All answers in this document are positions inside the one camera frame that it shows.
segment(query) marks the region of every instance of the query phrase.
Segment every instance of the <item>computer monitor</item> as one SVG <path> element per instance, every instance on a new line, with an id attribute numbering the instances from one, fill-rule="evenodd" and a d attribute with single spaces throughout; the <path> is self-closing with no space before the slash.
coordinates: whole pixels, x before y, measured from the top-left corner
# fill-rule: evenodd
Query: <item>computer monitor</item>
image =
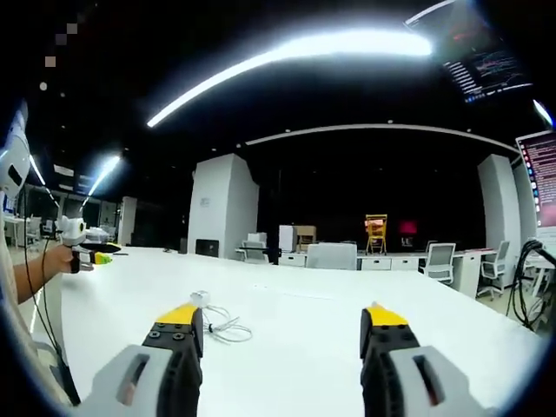
<path id="1" fill-rule="evenodd" d="M 434 45 L 434 57 L 450 74 L 466 103 L 531 86 L 502 39 L 470 2 L 446 0 L 406 20 Z"/>
<path id="2" fill-rule="evenodd" d="M 556 228 L 556 132 L 516 139 L 531 183 L 538 228 Z"/>
<path id="3" fill-rule="evenodd" d="M 399 227 L 400 235 L 417 235 L 417 222 L 415 220 L 401 220 Z"/>

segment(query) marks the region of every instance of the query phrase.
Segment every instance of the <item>office chair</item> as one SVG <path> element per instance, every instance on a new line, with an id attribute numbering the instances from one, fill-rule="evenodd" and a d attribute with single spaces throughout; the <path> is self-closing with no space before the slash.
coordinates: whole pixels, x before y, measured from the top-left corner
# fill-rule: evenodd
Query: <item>office chair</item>
<path id="1" fill-rule="evenodd" d="M 357 245 L 315 243 L 308 246 L 306 268 L 357 270 Z"/>
<path id="2" fill-rule="evenodd" d="M 455 243 L 431 243 L 427 263 L 419 272 L 447 285 L 453 282 L 453 253 Z"/>
<path id="3" fill-rule="evenodd" d="M 427 242 L 427 248 L 425 249 L 425 253 L 428 255 L 428 250 L 430 249 L 431 245 L 433 243 L 436 243 L 438 241 L 428 241 Z M 425 265 L 427 265 L 427 260 L 426 259 L 419 259 L 419 268 L 424 268 Z"/>
<path id="4" fill-rule="evenodd" d="M 262 253 L 262 250 L 249 250 L 249 248 L 265 248 L 263 242 L 253 242 L 253 241 L 243 241 L 242 242 L 242 253 L 243 261 L 246 263 L 269 263 L 268 255 Z"/>
<path id="5" fill-rule="evenodd" d="M 490 299 L 494 300 L 494 293 L 497 293 L 499 296 L 504 294 L 503 284 L 500 283 L 502 289 L 499 289 L 493 285 L 493 282 L 506 272 L 506 255 L 509 247 L 509 241 L 500 242 L 496 255 L 487 255 L 485 256 L 486 261 L 480 263 L 480 274 L 483 278 L 487 278 L 491 285 L 480 289 L 477 296 L 490 293 Z"/>

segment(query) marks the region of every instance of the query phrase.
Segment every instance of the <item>drawer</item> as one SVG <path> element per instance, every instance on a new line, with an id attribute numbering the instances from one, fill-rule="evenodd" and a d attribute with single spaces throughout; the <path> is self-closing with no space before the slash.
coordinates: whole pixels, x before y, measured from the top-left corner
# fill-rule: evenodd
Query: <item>drawer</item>
<path id="1" fill-rule="evenodd" d="M 278 265 L 287 265 L 289 267 L 305 267 L 306 256 L 281 254 L 278 258 Z"/>
<path id="2" fill-rule="evenodd" d="M 361 259 L 361 271 L 388 271 L 392 267 L 390 258 L 363 258 Z"/>
<path id="3" fill-rule="evenodd" d="M 393 258 L 393 271 L 416 271 L 419 269 L 419 258 Z"/>

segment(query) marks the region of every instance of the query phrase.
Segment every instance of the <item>yellow object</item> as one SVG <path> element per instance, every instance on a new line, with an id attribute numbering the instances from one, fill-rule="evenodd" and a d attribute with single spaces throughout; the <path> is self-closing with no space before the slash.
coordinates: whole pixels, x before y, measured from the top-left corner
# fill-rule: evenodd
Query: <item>yellow object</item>
<path id="1" fill-rule="evenodd" d="M 193 321 L 193 314 L 197 309 L 198 307 L 193 304 L 183 304 L 182 306 L 174 308 L 169 313 L 159 317 L 156 322 L 165 324 L 191 325 L 191 322 Z"/>
<path id="2" fill-rule="evenodd" d="M 104 265 L 106 263 L 111 263 L 112 258 L 106 254 L 102 254 L 100 252 L 95 253 L 95 264 L 96 265 Z"/>
<path id="3" fill-rule="evenodd" d="M 400 324 L 409 324 L 408 321 L 400 315 L 386 310 L 378 304 L 367 307 L 367 311 L 371 315 L 372 326 L 399 326 Z"/>
<path id="4" fill-rule="evenodd" d="M 386 253 L 386 223 L 388 215 L 365 215 L 365 228 L 367 229 L 367 253 L 379 249 L 379 254 Z"/>

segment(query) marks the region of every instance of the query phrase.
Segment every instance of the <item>black monitor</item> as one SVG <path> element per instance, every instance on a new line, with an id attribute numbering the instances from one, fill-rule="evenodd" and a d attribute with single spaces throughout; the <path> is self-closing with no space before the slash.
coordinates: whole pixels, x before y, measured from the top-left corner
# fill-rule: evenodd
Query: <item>black monitor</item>
<path id="1" fill-rule="evenodd" d="M 446 0 L 405 24 L 431 42 L 434 56 L 466 103 L 532 85 L 502 39 L 469 2 Z"/>

